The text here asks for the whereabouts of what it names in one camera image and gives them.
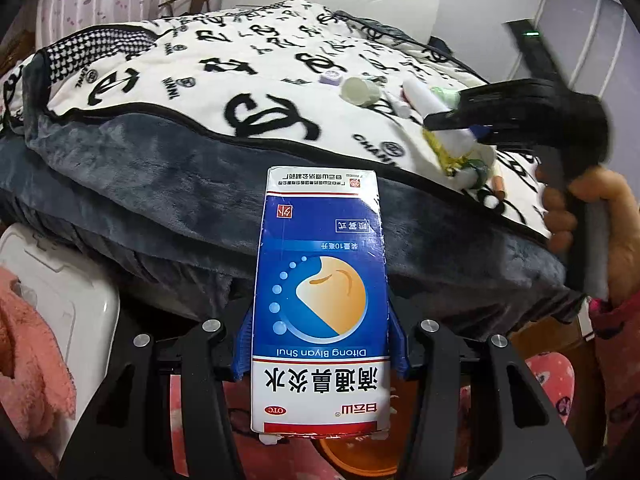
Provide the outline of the person's right hand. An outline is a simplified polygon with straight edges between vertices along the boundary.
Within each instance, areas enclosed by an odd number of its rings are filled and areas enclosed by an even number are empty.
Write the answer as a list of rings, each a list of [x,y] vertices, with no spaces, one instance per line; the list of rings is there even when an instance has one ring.
[[[639,291],[638,200],[621,174],[603,166],[560,188],[557,175],[536,168],[548,248],[564,260],[564,284],[619,307]]]

